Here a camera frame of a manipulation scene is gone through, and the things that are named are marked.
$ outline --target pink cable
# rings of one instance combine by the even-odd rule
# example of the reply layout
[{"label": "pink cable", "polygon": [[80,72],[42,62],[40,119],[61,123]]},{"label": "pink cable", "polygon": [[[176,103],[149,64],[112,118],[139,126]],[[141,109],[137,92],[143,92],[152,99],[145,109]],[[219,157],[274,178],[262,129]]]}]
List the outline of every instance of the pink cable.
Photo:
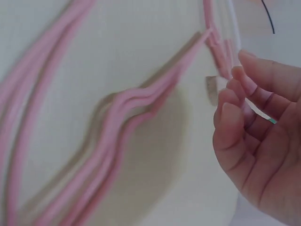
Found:
[{"label": "pink cable", "polygon": [[29,137],[32,134],[35,118],[39,112],[40,106],[43,102],[44,96],[47,92],[47,88],[50,85],[55,69],[58,67],[64,53],[67,50],[70,40],[75,35],[75,32],[79,28],[79,25],[84,18],[84,13],[80,16],[74,24],[66,28],[66,33],[62,35],[59,43],[55,47],[52,55],[46,64],[43,77],[37,85],[33,96],[29,102],[27,113],[25,114],[22,122],[20,133],[16,141],[16,148],[14,151],[14,157],[12,159],[12,167],[8,177],[8,201],[7,201],[7,225],[16,225],[16,209],[17,200],[19,194],[19,187],[23,169],[23,162],[26,157],[26,152],[29,145]]},{"label": "pink cable", "polygon": [[[96,150],[93,152],[92,156],[85,162],[85,164],[78,171],[76,176],[68,183],[68,185],[61,191],[61,193],[54,199],[51,204],[46,208],[45,212],[37,220],[37,226],[44,226],[50,221],[58,211],[64,206],[64,204],[76,193],[76,191],[81,187],[85,178],[90,175],[90,173],[97,167],[101,159],[105,156],[105,149],[110,145],[111,138],[114,137],[120,128],[120,122],[116,120],[116,113],[118,112],[118,107],[127,99],[138,97],[147,97],[152,93],[156,93],[156,90],[162,86],[166,81],[169,81],[175,75],[179,69],[183,73],[191,64],[194,56],[197,54],[199,48],[205,42],[207,37],[210,35],[210,30],[206,31],[204,35],[198,40],[193,48],[180,60],[179,63],[174,65],[164,76],[162,76],[158,81],[156,81],[151,86],[141,89],[128,89],[116,96],[110,109],[108,110],[106,119],[103,123],[103,130],[101,134],[101,139],[96,145]],[[129,107],[126,113],[137,106],[149,105],[152,101],[137,100],[137,103],[133,107]]]},{"label": "pink cable", "polygon": [[[30,91],[42,67],[43,77],[37,84],[20,127],[16,140],[15,154],[8,177],[7,225],[16,225],[16,209],[22,175],[22,168],[28,150],[30,136],[35,118],[51,84],[54,72],[65,54],[68,44],[74,37],[83,18],[89,12],[95,0],[75,0],[61,18],[29,49],[12,73],[0,85],[0,110],[10,98],[3,127],[0,130],[0,164],[8,146],[8,139],[14,126],[22,101]],[[209,45],[216,58],[220,70],[229,68],[229,50],[225,55],[221,37],[215,27],[211,0],[204,0],[207,31],[197,43],[179,60],[164,76],[151,86],[140,89],[128,89],[116,96],[109,108],[103,124],[103,130],[95,151],[80,168],[76,176],[67,184],[60,194],[47,206],[43,214],[35,222],[36,226],[46,226],[80,189],[82,183],[99,167],[96,177],[85,189],[82,197],[75,203],[61,225],[81,225],[92,213],[96,204],[101,201],[114,180],[125,143],[134,129],[143,121],[152,118],[163,105],[179,78],[187,70],[199,48],[209,39]],[[133,117],[119,136],[125,115],[133,108],[152,104],[150,112]]]},{"label": "pink cable", "polygon": [[178,80],[173,82],[169,88],[165,91],[164,94],[162,94],[153,104],[156,107],[152,107],[150,112],[143,113],[141,115],[134,116],[129,123],[126,125],[125,131],[122,133],[123,136],[120,138],[121,141],[116,139],[115,144],[118,144],[118,142],[121,142],[122,144],[118,144],[117,150],[115,150],[115,144],[111,146],[111,153],[106,156],[104,161],[108,161],[107,167],[101,167],[98,171],[95,179],[91,182],[91,184],[85,189],[83,195],[79,198],[77,203],[73,206],[72,210],[69,212],[69,214],[64,218],[61,226],[69,226],[73,225],[74,221],[79,217],[81,212],[84,212],[81,214],[81,221],[85,221],[87,217],[93,212],[94,208],[96,207],[96,204],[101,201],[103,198],[103,195],[108,191],[109,187],[111,186],[112,182],[114,181],[115,177],[117,176],[117,172],[119,170],[120,164],[123,159],[123,151],[125,149],[125,143],[126,140],[128,140],[128,136],[132,133],[128,131],[128,127],[132,127],[131,124],[135,124],[138,126],[136,121],[140,121],[140,118],[143,118],[144,120],[151,119],[156,115],[159,108],[163,105],[167,97],[169,96],[170,92],[173,91],[175,85],[177,84]]},{"label": "pink cable", "polygon": [[118,170],[120,169],[120,165],[123,160],[124,156],[124,149],[129,136],[133,133],[135,128],[144,122],[145,120],[149,120],[153,118],[158,110],[162,107],[165,103],[166,99],[173,91],[175,86],[177,85],[179,80],[176,80],[171,86],[166,90],[166,92],[154,103],[150,112],[140,114],[138,116],[133,117],[126,125],[125,130],[122,133],[120,141],[118,143],[118,151],[115,157],[115,162],[111,168],[111,172],[108,173],[108,177],[100,184],[96,193],[90,198],[90,202],[87,204],[86,207],[82,210],[82,214],[79,215],[74,225],[83,225],[88,217],[93,213],[97,205],[102,201],[104,195],[109,190],[110,186],[112,185],[115,177],[117,176]]}]

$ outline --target finger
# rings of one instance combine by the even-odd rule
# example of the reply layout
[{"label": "finger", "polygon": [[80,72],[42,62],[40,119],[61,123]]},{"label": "finger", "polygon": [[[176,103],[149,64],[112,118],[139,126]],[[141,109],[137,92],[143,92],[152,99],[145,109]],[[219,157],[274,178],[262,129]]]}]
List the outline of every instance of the finger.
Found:
[{"label": "finger", "polygon": [[236,79],[231,79],[226,86],[228,89],[231,89],[235,92],[236,96],[239,98],[240,105],[242,106],[245,102],[246,93],[241,86],[240,82]]},{"label": "finger", "polygon": [[259,116],[245,101],[245,92],[239,81],[232,79],[227,84],[228,88],[231,88],[234,93],[239,97],[240,107],[244,114],[245,130],[252,137],[263,141],[273,124]]},{"label": "finger", "polygon": [[213,137],[215,154],[222,169],[241,190],[255,163],[244,139],[244,119],[240,108],[225,103]]},{"label": "finger", "polygon": [[222,114],[222,106],[224,103],[230,103],[239,106],[239,98],[231,89],[222,89],[218,95],[218,106],[214,114],[214,126],[220,122]]},{"label": "finger", "polygon": [[257,140],[263,141],[273,126],[272,122],[254,113],[253,119],[245,126],[245,130]]},{"label": "finger", "polygon": [[247,147],[247,150],[251,155],[254,155],[261,142],[248,133],[246,133],[244,140],[245,140],[245,145]]},{"label": "finger", "polygon": [[254,81],[247,77],[242,67],[234,67],[232,69],[232,75],[240,82],[247,98],[254,103],[258,109],[275,120],[280,119],[290,104],[289,100],[260,88]]},{"label": "finger", "polygon": [[242,50],[239,60],[247,74],[259,87],[297,102],[301,96],[301,68],[256,58]]}]

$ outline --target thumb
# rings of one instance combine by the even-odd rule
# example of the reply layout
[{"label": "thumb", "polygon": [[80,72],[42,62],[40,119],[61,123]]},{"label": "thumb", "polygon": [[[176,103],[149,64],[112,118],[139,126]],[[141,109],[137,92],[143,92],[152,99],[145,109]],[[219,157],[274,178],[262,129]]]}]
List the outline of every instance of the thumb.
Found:
[{"label": "thumb", "polygon": [[224,103],[219,124],[213,137],[217,160],[236,187],[242,191],[255,158],[244,141],[244,119],[240,108]]}]

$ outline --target skin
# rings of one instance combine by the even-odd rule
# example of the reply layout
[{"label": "skin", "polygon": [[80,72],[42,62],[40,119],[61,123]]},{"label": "skin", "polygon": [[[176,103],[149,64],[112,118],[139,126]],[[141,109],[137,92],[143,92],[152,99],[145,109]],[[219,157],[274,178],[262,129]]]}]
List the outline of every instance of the skin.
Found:
[{"label": "skin", "polygon": [[[240,51],[219,93],[213,145],[222,169],[259,210],[301,225],[301,68]],[[246,100],[277,121],[256,114]]]}]

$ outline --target black wire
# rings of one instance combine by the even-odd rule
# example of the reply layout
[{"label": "black wire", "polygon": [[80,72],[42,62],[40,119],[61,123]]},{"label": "black wire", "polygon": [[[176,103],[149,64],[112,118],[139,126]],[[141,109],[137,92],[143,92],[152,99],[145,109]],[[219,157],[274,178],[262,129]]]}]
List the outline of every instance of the black wire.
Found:
[{"label": "black wire", "polygon": [[273,24],[273,21],[272,21],[271,15],[269,14],[268,7],[267,7],[267,5],[265,4],[264,0],[261,0],[261,2],[263,3],[263,6],[265,7],[265,11],[267,11],[267,14],[268,14],[268,16],[269,16],[269,21],[270,21],[270,23],[271,23],[271,26],[272,26],[273,34],[275,34],[275,28],[274,28],[274,24]]}]

